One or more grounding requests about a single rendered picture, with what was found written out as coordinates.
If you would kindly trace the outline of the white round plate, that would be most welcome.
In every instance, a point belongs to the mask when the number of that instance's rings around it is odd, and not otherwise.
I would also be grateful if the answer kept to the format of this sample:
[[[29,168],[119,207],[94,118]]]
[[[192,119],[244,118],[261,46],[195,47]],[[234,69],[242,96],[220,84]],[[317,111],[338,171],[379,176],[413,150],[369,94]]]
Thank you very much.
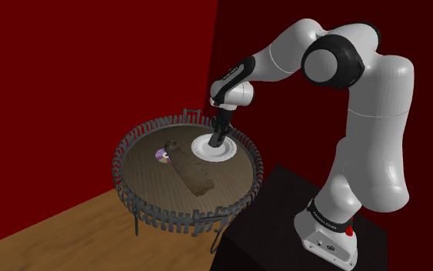
[[[231,159],[237,152],[236,143],[229,137],[217,148],[209,145],[212,134],[204,134],[195,138],[192,142],[192,152],[198,158],[207,162],[224,162]]]

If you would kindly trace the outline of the long brown bread loaf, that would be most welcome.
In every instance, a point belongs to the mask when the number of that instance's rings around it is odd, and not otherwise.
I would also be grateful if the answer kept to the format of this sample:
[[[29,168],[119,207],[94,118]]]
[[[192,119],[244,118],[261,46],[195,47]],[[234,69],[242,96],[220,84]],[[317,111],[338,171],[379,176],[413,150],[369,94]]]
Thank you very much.
[[[175,140],[168,140],[164,149],[182,182],[194,196],[203,196],[214,189],[215,185],[204,165],[192,158]]]

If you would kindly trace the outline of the round table with metal rim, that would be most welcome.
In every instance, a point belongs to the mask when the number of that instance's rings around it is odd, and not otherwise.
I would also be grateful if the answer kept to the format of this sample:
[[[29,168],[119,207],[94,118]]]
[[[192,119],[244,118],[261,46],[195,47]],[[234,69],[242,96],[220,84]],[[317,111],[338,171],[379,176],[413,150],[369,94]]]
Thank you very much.
[[[233,129],[227,137],[236,143],[236,154],[224,162],[207,162],[193,154],[191,145],[211,132],[212,121],[201,110],[184,109],[137,125],[123,137],[112,158],[112,178],[119,199],[136,222],[197,237],[210,231],[221,233],[251,204],[263,179],[257,147]],[[170,139],[204,165],[214,189],[194,196],[171,163],[155,158]]]

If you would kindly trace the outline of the dark robot stand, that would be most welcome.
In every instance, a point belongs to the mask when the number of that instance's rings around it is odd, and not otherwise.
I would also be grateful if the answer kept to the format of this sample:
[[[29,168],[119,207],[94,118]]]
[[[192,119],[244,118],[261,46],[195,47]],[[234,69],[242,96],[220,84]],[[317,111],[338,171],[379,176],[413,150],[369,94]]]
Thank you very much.
[[[307,211],[319,188],[276,166],[224,231],[209,271],[389,271],[387,234],[359,214],[332,242]]]

